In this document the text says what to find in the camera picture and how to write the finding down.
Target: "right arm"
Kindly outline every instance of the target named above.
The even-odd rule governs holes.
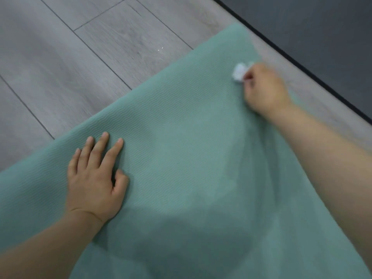
[[[276,126],[327,209],[372,270],[372,155],[291,102],[263,64],[245,75],[248,105]]]

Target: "yoga mat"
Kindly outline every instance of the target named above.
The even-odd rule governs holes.
[[[372,124],[370,0],[215,0]]]
[[[234,24],[0,174],[0,250],[57,221],[87,136],[126,141],[124,205],[71,278],[370,278],[278,132],[231,78],[258,61]]]

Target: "dark gray mat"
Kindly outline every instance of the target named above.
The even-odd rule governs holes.
[[[215,0],[372,122],[371,0]]]

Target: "white cloth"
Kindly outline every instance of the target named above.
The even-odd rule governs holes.
[[[254,62],[249,62],[248,65],[239,63],[235,66],[234,71],[232,72],[232,77],[235,81],[243,82],[243,77],[247,71],[254,65]]]

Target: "gray laminate floor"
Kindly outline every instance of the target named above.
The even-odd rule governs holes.
[[[212,0],[0,0],[0,170],[235,21]],[[310,111],[372,149],[369,124],[251,38]]]

